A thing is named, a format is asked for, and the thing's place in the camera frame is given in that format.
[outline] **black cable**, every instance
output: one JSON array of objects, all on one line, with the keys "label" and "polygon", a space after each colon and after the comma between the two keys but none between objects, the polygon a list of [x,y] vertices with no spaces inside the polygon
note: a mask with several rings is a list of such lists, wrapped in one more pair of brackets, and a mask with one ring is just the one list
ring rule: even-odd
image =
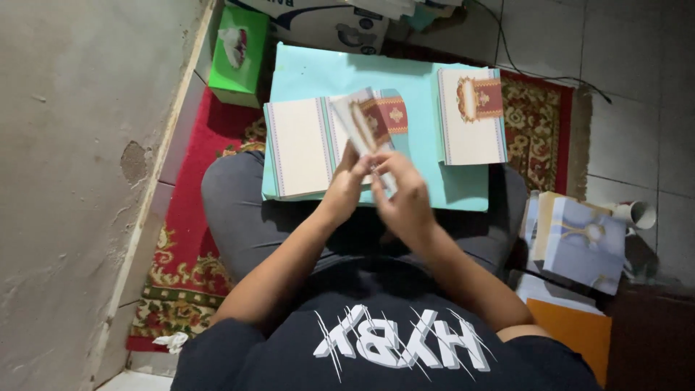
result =
[{"label": "black cable", "polygon": [[[516,65],[514,64],[514,62],[512,61],[512,56],[509,54],[509,48],[507,47],[507,38],[505,37],[505,30],[502,28],[502,20],[497,18],[497,15],[495,15],[495,13],[490,8],[488,8],[485,4],[481,3],[479,0],[473,0],[473,2],[477,3],[481,7],[485,8],[485,10],[487,10],[487,12],[490,14],[490,16],[492,16],[492,18],[495,19],[495,21],[497,22],[497,25],[500,27],[500,35],[502,36],[502,43],[505,45],[505,52],[507,53],[507,59],[509,59],[509,64],[512,65],[512,68],[524,76],[538,78],[537,76],[534,76],[533,74],[528,74],[528,73],[518,69],[516,67]],[[569,80],[579,81],[580,83],[586,84],[591,89],[593,89],[597,93],[599,93],[603,97],[603,99],[606,99],[606,102],[608,102],[609,104],[613,104],[613,101],[603,91],[599,90],[595,85],[589,83],[588,81],[584,81],[582,79],[579,79],[578,77],[572,77],[572,76],[540,77],[539,79],[541,79],[541,80],[567,80],[567,79],[569,79]]]}]

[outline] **hand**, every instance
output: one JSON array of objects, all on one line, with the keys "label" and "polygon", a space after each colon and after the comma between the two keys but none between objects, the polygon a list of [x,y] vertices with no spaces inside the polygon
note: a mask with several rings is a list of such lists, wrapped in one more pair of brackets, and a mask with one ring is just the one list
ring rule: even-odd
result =
[{"label": "hand", "polygon": [[362,180],[369,172],[369,158],[360,159],[348,141],[343,160],[336,167],[328,191],[315,213],[327,218],[335,228],[346,222],[357,208],[359,194],[362,192]]},{"label": "hand", "polygon": [[[379,216],[406,246],[420,252],[437,226],[425,180],[410,160],[398,152],[377,153],[373,162],[379,164],[372,180]],[[391,173],[398,186],[398,192],[390,200],[376,176],[384,173]]]}]

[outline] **green tissue box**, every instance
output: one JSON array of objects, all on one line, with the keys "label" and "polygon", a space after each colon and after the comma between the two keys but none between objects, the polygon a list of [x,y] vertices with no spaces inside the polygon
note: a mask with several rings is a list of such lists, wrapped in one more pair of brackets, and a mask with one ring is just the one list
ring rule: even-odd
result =
[{"label": "green tissue box", "polygon": [[258,97],[258,83],[268,23],[268,16],[262,13],[237,7],[226,7],[222,11],[220,30],[234,28],[240,33],[235,48],[240,63],[238,68],[229,62],[221,34],[218,34],[215,44],[208,87],[222,103],[256,109],[263,107]]}]

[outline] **orange folder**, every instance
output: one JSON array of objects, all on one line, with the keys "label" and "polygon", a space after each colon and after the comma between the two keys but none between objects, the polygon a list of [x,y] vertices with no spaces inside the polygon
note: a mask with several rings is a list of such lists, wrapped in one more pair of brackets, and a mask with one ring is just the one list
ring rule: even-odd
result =
[{"label": "orange folder", "polygon": [[539,326],[582,355],[594,371],[598,384],[605,387],[612,320],[532,298],[526,301],[526,305]]}]

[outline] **light blue mat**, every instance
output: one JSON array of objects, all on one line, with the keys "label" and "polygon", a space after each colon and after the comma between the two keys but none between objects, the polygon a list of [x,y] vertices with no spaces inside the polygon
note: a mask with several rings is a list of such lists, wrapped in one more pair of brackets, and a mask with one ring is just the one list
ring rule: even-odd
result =
[{"label": "light blue mat", "polygon": [[[432,73],[440,67],[477,69],[462,64],[423,63],[384,56],[277,45],[271,102],[344,95],[361,88],[395,88],[408,110],[410,155],[427,181],[434,208],[485,212],[488,207],[488,166],[444,166],[437,162],[432,102]],[[270,138],[266,144],[270,156]],[[263,198],[277,197],[272,159],[263,168]],[[313,194],[292,200],[319,200]],[[371,191],[363,191],[361,205],[373,205]]]}]

